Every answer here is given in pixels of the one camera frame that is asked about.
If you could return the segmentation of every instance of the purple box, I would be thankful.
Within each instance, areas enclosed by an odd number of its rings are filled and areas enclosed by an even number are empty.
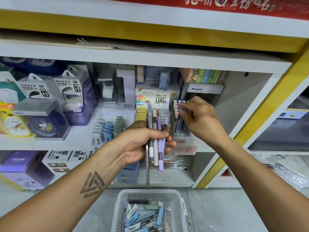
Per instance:
[[[41,162],[44,155],[39,151],[14,152],[2,163],[0,172],[27,190],[44,189],[54,177]]]
[[[96,99],[96,87],[92,86],[88,78],[83,85],[83,104],[80,104],[81,112],[64,112],[64,116],[71,126],[86,126],[98,104]]]

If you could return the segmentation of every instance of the hand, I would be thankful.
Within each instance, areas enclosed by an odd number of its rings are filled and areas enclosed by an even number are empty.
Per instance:
[[[214,107],[200,97],[195,96],[187,103],[180,103],[180,106],[187,110],[187,112],[182,110],[179,114],[188,129],[210,147],[218,146],[223,138],[228,137],[216,116]]]
[[[167,155],[171,151],[170,147],[176,146],[176,142],[172,141],[168,132],[149,129],[146,121],[136,121],[114,140],[117,141],[115,144],[123,145],[123,155],[128,165],[141,160],[145,156],[144,145],[149,139],[163,138],[166,138],[165,146],[167,148],[164,150],[164,155]]]

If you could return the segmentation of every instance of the right hand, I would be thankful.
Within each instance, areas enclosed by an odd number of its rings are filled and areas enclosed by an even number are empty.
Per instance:
[[[193,97],[187,103],[180,103],[179,114],[194,136],[203,140],[211,148],[217,147],[222,139],[228,138],[224,128],[220,124],[214,107],[198,96]]]

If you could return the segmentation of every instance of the forearm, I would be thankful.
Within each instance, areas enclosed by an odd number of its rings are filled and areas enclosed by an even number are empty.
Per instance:
[[[232,138],[214,149],[236,176],[268,231],[308,231],[309,199]]]
[[[1,231],[72,231],[125,167],[121,152],[113,141],[105,144],[55,183],[0,218]]]

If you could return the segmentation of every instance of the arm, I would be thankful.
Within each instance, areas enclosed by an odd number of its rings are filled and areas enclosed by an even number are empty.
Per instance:
[[[181,104],[181,116],[191,132],[225,161],[269,232],[309,231],[309,199],[247,153],[230,138],[213,106],[199,97]]]
[[[167,132],[135,122],[55,183],[1,217],[1,231],[72,231],[116,175],[144,157],[142,146],[149,138],[165,137],[166,146],[176,146]]]

